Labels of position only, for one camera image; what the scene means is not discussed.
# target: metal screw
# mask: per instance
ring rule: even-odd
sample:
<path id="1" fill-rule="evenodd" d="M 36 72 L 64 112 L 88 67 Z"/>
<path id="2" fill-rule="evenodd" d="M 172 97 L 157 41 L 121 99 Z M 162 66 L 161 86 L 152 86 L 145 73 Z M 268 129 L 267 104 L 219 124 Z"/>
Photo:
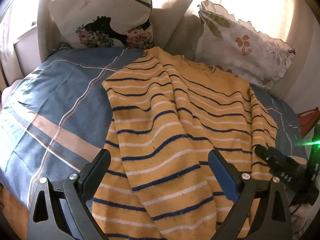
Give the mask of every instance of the metal screw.
<path id="1" fill-rule="evenodd" d="M 44 183 L 46 183 L 47 182 L 47 178 L 46 177 L 42 177 L 41 179 L 40 179 L 40 183 L 41 184 L 44 184 Z"/>
<path id="2" fill-rule="evenodd" d="M 280 182 L 280 179 L 278 177 L 273 177 L 272 180 L 275 182 L 275 183 L 279 183 Z"/>
<path id="3" fill-rule="evenodd" d="M 69 179 L 74 180 L 77 177 L 78 177 L 78 175 L 76 173 L 72 173 L 72 174 L 70 174 Z"/>
<path id="4" fill-rule="evenodd" d="M 242 179 L 250 179 L 250 175 L 248 173 L 243 173 L 241 176 Z"/>

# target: pillow with woman silhouette print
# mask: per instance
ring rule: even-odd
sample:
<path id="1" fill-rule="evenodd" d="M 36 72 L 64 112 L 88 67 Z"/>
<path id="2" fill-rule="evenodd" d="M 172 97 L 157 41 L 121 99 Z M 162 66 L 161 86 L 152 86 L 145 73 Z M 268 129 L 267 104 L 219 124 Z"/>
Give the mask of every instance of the pillow with woman silhouette print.
<path id="1" fill-rule="evenodd" d="M 55 0 L 49 10 L 73 48 L 154 47 L 151 0 Z"/>

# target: red object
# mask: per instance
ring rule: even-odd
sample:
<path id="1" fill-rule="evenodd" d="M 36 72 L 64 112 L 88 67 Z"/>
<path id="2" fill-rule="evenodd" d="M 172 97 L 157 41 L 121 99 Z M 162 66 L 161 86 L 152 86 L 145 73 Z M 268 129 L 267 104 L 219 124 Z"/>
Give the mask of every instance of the red object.
<path id="1" fill-rule="evenodd" d="M 300 125 L 300 132 L 302 138 L 304 138 L 308 132 L 319 122 L 320 120 L 320 111 L 319 108 L 305 111 L 301 114 L 298 114 L 298 120 Z"/>

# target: wall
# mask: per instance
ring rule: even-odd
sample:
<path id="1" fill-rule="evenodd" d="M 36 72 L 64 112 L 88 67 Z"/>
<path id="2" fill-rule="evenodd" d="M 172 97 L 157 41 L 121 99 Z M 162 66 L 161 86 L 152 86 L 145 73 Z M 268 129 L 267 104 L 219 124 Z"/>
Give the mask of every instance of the wall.
<path id="1" fill-rule="evenodd" d="M 284 98 L 296 113 L 320 107 L 320 25 L 313 18 L 313 35 L 303 70 Z"/>

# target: pillow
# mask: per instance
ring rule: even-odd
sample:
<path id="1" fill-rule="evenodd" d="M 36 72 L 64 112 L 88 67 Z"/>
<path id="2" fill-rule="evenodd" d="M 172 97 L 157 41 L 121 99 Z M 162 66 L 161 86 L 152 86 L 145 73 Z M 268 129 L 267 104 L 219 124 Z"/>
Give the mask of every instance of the pillow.
<path id="1" fill-rule="evenodd" d="M 220 65 L 251 84 L 271 89 L 292 63 L 289 44 L 256 32 L 250 22 L 236 21 L 221 5 L 200 5 L 201 34 L 195 61 Z"/>
<path id="2" fill-rule="evenodd" d="M 154 46 L 151 0 L 55 0 L 49 10 L 73 48 Z"/>

